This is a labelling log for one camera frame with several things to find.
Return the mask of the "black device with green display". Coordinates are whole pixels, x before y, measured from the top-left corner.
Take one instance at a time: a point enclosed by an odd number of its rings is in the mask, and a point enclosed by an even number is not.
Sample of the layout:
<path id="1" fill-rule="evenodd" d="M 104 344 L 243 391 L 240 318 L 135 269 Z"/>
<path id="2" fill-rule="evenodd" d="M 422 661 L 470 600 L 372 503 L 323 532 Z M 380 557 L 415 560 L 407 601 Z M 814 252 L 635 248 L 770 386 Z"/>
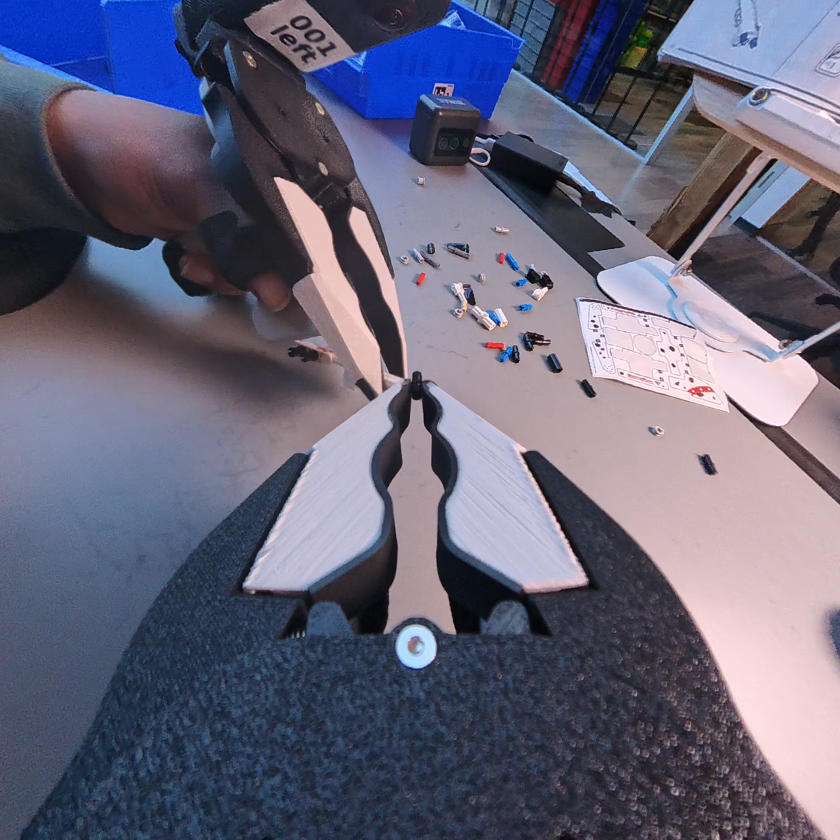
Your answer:
<path id="1" fill-rule="evenodd" d="M 423 94 L 416 104 L 410 151 L 424 165 L 465 165 L 480 120 L 480 110 L 463 98 Z"/>

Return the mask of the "white spotted toy panel assembly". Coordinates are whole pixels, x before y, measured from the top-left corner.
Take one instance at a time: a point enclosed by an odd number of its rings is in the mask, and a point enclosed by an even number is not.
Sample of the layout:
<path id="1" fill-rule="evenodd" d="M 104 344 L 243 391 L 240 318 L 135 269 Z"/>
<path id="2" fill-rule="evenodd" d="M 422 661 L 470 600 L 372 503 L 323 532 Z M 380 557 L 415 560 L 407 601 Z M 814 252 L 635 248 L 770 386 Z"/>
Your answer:
<path id="1" fill-rule="evenodd" d="M 309 339 L 297 339 L 288 348 L 288 356 L 290 358 L 298 358 L 302 362 L 311 361 L 326 365 L 335 364 L 340 368 L 343 367 L 336 354 L 331 351 L 321 336 L 315 336 Z"/>

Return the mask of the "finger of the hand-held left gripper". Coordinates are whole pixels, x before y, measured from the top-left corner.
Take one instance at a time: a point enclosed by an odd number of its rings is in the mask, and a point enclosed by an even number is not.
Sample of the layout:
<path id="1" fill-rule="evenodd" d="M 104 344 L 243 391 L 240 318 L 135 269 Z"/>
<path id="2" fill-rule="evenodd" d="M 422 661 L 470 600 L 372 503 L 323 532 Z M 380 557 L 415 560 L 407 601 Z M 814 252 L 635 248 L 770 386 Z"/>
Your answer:
<path id="1" fill-rule="evenodd" d="M 366 212 L 347 216 L 346 270 L 389 373 L 407 376 L 406 344 L 396 285 Z"/>
<path id="2" fill-rule="evenodd" d="M 352 382 L 377 397 L 383 391 L 380 348 L 335 255 L 328 220 L 298 184 L 279 177 L 275 184 L 312 262 L 310 274 L 294 284 L 294 297 Z"/>

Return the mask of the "person's left hand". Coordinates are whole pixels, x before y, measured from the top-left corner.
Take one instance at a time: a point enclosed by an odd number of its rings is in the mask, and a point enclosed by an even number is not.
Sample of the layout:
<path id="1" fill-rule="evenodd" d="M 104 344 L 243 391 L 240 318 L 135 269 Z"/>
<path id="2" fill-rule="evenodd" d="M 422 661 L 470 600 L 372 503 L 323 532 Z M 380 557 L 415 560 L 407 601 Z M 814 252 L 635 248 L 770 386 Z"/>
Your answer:
<path id="1" fill-rule="evenodd" d="M 223 296 L 245 294 L 196 240 L 199 224 L 222 212 L 226 197 L 202 120 L 75 89 L 53 98 L 41 126 L 59 173 L 90 214 L 126 235 L 178 243 L 179 280 Z"/>

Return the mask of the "white metal stand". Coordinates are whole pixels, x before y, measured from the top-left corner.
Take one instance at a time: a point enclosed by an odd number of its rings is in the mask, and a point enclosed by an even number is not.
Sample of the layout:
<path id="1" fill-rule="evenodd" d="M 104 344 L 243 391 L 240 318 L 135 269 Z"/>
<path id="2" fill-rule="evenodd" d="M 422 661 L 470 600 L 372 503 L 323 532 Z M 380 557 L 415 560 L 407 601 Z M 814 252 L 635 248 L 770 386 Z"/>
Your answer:
<path id="1" fill-rule="evenodd" d="M 678 262 L 638 259 L 603 270 L 596 283 L 617 306 L 665 318 L 674 335 L 698 346 L 718 391 L 759 421 L 783 426 L 816 387 L 816 373 L 801 354 L 837 332 L 838 324 L 782 349 L 777 339 L 708 288 L 694 274 L 691 260 L 772 159 L 838 187 L 838 111 L 771 81 L 743 98 L 702 75 L 695 76 L 693 88 L 698 109 L 710 121 L 760 153 Z"/>

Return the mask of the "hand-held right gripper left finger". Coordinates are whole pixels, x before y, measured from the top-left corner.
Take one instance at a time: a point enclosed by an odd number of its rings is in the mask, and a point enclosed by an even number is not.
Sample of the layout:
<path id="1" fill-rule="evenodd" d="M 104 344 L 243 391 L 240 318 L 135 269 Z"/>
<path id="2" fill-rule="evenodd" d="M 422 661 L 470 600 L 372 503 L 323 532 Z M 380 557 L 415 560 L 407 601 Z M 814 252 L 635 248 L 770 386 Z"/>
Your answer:
<path id="1" fill-rule="evenodd" d="M 402 466 L 400 437 L 410 412 L 410 382 L 395 383 L 311 447 L 245 592 L 388 592 L 396 568 L 388 486 Z"/>

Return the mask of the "open building instruction booklet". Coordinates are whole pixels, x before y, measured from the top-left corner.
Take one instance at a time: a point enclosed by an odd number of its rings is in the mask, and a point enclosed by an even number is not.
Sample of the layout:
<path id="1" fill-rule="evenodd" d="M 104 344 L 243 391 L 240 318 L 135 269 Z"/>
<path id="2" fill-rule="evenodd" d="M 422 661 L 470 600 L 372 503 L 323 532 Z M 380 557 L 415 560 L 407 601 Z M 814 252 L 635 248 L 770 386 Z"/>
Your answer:
<path id="1" fill-rule="evenodd" d="M 839 2 L 695 1 L 658 57 L 839 108 Z"/>

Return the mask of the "person's left forearm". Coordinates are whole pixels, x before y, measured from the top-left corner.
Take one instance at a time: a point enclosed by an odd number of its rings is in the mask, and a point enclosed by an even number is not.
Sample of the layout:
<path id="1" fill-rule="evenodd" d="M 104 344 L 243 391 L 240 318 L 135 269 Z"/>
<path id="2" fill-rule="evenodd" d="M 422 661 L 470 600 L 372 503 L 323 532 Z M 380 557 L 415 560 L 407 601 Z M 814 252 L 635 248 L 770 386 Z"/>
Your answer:
<path id="1" fill-rule="evenodd" d="M 151 240 L 131 236 L 88 210 L 69 187 L 46 132 L 47 110 L 69 91 L 90 91 L 69 80 L 2 58 L 1 62 L 1 229 L 2 247 L 13 235 L 47 230 L 97 238 L 141 249 Z"/>

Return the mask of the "blue plastic bin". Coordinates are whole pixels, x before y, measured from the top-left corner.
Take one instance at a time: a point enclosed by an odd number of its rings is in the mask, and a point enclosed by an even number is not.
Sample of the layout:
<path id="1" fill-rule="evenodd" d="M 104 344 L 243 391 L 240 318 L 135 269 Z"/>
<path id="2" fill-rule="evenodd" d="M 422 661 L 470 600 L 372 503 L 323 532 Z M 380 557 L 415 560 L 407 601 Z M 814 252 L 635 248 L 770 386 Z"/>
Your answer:
<path id="1" fill-rule="evenodd" d="M 175 1 L 2 1 L 2 48 L 119 95 L 202 115 Z"/>
<path id="2" fill-rule="evenodd" d="M 410 119 L 421 95 L 449 92 L 489 119 L 523 39 L 453 2 L 463 26 L 437 24 L 313 74 L 367 119 Z"/>

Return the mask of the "black power adapter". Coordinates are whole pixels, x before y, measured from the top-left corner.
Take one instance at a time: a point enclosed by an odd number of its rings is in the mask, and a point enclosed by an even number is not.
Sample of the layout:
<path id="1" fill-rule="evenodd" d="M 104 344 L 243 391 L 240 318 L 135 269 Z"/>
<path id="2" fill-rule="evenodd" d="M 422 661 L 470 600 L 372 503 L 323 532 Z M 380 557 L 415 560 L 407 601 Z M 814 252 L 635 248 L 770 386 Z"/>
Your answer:
<path id="1" fill-rule="evenodd" d="M 547 194 L 562 180 L 567 163 L 561 154 L 507 132 L 490 150 L 489 169 Z"/>

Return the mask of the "storage rack with coloured bins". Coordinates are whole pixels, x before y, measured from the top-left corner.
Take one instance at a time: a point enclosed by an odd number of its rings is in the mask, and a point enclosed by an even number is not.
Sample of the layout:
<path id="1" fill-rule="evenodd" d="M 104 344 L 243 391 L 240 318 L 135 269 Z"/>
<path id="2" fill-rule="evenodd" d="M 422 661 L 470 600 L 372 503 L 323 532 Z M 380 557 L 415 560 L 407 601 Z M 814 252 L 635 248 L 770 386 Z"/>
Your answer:
<path id="1" fill-rule="evenodd" d="M 690 88 L 658 58 L 690 1 L 494 2 L 486 15 L 524 38 L 516 69 L 644 154 Z"/>

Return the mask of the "toy sticker sheet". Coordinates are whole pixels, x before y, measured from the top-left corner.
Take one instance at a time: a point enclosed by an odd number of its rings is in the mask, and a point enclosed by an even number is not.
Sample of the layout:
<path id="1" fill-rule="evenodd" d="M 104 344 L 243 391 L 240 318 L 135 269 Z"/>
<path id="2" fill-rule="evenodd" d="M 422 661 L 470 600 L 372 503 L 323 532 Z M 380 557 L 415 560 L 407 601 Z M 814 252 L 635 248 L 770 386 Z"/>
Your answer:
<path id="1" fill-rule="evenodd" d="M 595 378 L 623 382 L 728 412 L 700 333 L 659 315 L 576 298 Z"/>

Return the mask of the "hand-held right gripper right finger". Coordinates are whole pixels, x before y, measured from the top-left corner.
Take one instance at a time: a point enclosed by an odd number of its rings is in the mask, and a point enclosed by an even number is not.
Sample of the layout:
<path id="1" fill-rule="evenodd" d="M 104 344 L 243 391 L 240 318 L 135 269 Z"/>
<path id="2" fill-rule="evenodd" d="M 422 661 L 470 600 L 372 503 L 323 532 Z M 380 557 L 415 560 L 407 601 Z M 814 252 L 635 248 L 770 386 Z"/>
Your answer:
<path id="1" fill-rule="evenodd" d="M 424 385 L 441 535 L 452 553 L 519 594 L 586 586 L 586 574 L 512 438 L 438 385 Z"/>

